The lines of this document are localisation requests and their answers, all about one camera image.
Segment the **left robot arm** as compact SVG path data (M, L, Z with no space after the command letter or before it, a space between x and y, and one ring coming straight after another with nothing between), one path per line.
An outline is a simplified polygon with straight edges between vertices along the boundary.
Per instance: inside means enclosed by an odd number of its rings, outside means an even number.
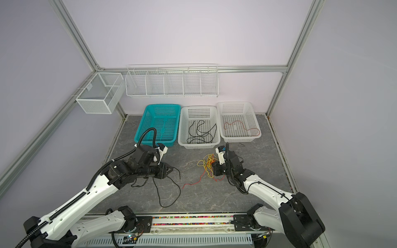
M135 213L128 206L90 221L79 220L95 206L138 178L164 179L173 167L162 162L168 148L164 144L136 144L135 148L103 165L88 186L51 213L31 217L24 223L26 236L17 244L30 242L32 248L75 248L92 238L122 231L133 233L138 228Z

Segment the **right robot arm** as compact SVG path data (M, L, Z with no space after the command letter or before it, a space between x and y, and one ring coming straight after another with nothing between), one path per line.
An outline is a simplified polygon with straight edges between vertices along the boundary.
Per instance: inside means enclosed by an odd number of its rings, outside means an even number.
M257 204L248 212L254 229L269 227L283 233L296 248L308 248L326 230L309 199L302 193L289 193L243 168L235 152L224 146L216 149L218 162L213 165L215 176L226 176L242 194L252 194L267 206Z

